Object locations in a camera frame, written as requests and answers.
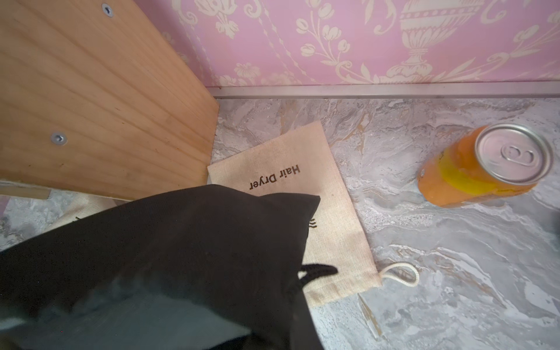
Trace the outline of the black drawstring pouch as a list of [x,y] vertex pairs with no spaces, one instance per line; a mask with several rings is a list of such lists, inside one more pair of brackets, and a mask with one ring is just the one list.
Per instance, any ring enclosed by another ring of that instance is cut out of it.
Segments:
[[305,264],[316,195],[220,185],[132,201],[1,253],[1,302],[35,316],[91,293],[185,299],[249,329],[210,349],[321,349],[304,287],[337,274]]

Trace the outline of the beige linen drawstring bag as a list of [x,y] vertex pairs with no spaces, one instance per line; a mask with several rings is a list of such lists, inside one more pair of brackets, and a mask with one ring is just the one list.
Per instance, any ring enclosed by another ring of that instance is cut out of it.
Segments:
[[66,211],[46,229],[46,232],[114,208],[116,205],[115,201],[111,198],[79,193],[74,197]]

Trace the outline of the white hair dryer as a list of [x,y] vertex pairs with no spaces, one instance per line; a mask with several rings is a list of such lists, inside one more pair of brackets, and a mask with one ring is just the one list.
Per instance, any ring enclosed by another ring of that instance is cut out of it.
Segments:
[[185,299],[146,292],[91,293],[73,310],[30,315],[1,302],[1,337],[20,349],[210,349],[248,328]]

